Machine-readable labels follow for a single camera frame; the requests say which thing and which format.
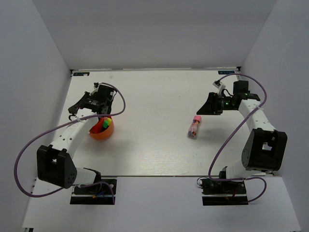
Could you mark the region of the green highlighter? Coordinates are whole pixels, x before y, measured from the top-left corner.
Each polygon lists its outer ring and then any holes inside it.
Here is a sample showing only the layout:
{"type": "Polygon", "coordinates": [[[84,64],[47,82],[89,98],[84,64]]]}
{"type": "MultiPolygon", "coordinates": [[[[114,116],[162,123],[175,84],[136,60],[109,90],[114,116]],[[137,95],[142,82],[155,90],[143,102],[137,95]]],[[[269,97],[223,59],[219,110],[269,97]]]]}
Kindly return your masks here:
{"type": "Polygon", "coordinates": [[[108,127],[109,127],[108,121],[105,120],[105,121],[103,122],[103,125],[102,125],[102,130],[104,131],[104,130],[106,130],[108,127]]]}

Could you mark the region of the black handled scissors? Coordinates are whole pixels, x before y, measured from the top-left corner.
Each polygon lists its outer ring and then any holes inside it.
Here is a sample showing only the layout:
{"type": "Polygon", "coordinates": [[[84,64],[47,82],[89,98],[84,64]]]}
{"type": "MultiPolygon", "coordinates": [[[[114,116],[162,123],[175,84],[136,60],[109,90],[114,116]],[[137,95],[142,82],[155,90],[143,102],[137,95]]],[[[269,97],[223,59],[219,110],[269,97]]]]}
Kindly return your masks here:
{"type": "Polygon", "coordinates": [[[71,114],[68,116],[69,121],[75,121],[78,120],[78,116],[76,114],[71,114]]]}

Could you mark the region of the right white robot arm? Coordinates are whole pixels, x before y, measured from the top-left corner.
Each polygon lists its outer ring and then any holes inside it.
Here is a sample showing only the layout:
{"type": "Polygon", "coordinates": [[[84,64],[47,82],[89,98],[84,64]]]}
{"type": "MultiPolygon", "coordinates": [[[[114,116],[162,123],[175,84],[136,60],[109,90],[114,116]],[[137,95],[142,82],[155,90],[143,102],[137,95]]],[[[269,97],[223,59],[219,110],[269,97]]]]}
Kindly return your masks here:
{"type": "Polygon", "coordinates": [[[239,111],[250,131],[240,161],[225,167],[223,177],[218,180],[218,188],[228,193],[235,188],[235,181],[242,181],[254,174],[278,171],[288,137],[269,122],[261,108],[260,98],[249,91],[248,81],[234,82],[232,96],[223,94],[224,85],[220,81],[214,82],[214,85],[219,92],[209,93],[197,114],[220,115],[223,111],[239,111]]]}

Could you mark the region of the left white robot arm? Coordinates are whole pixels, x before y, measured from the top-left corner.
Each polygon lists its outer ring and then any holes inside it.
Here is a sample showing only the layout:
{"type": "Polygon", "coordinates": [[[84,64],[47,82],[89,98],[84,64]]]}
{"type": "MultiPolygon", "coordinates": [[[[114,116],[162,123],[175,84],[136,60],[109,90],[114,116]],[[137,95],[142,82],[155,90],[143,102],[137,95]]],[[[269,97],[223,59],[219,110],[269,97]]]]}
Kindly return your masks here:
{"type": "Polygon", "coordinates": [[[115,89],[94,84],[95,90],[86,92],[82,98],[68,109],[69,117],[77,122],[66,127],[64,132],[49,146],[37,150],[38,178],[41,181],[68,189],[72,185],[85,185],[92,193],[101,190],[99,172],[87,168],[77,168],[73,157],[81,141],[99,122],[100,114],[109,114],[115,89]]]}

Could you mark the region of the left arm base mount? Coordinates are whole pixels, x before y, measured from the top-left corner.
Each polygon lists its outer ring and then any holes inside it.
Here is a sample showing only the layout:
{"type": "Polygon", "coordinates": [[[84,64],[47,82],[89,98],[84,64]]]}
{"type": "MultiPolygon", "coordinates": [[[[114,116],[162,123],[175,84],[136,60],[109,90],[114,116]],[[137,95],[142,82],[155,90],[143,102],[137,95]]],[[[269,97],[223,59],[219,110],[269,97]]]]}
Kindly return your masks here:
{"type": "Polygon", "coordinates": [[[117,179],[102,178],[101,181],[108,183],[95,185],[87,188],[74,187],[72,190],[71,205],[114,205],[116,200],[117,179]]]}

